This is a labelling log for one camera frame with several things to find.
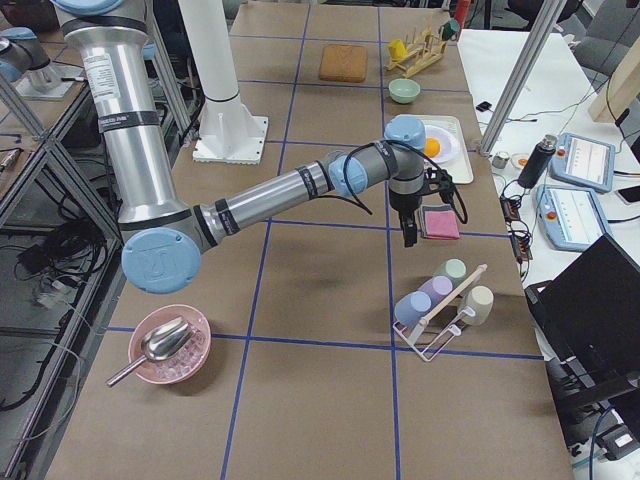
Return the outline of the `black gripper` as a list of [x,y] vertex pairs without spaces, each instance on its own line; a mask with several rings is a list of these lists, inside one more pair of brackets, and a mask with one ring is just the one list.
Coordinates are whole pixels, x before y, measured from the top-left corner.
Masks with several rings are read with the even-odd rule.
[[418,239],[415,213],[422,204],[422,197],[415,193],[401,194],[390,190],[389,202],[391,208],[398,214],[404,247],[413,247]]

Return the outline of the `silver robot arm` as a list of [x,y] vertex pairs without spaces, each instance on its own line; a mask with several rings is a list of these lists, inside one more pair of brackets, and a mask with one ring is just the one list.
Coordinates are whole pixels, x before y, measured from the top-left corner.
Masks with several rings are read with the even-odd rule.
[[334,152],[230,198],[190,206],[179,199],[143,50],[152,7],[147,1],[59,1],[65,40],[81,55],[122,198],[121,265],[127,279],[152,294],[188,286],[201,256],[228,236],[336,191],[345,198],[386,183],[404,240],[416,242],[415,210],[424,180],[423,124],[396,118],[381,140]]
[[1,31],[1,75],[15,82],[28,71],[39,71],[51,63],[35,33],[27,27]]

